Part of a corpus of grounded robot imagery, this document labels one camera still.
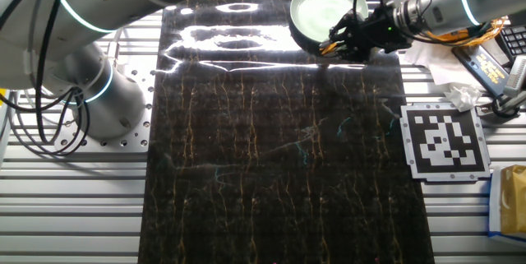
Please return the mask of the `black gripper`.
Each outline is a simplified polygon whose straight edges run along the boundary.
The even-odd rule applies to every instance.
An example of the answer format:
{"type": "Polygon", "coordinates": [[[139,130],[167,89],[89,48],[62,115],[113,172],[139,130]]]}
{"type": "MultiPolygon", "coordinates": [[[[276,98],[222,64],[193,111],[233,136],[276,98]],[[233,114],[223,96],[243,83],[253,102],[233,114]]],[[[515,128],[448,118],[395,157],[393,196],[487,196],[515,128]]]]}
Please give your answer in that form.
{"type": "Polygon", "coordinates": [[[373,49],[383,49],[385,53],[408,49],[412,40],[395,25],[393,11],[392,6],[378,7],[363,20],[353,9],[349,10],[330,29],[329,39],[321,43],[321,56],[365,62],[373,49]]]}

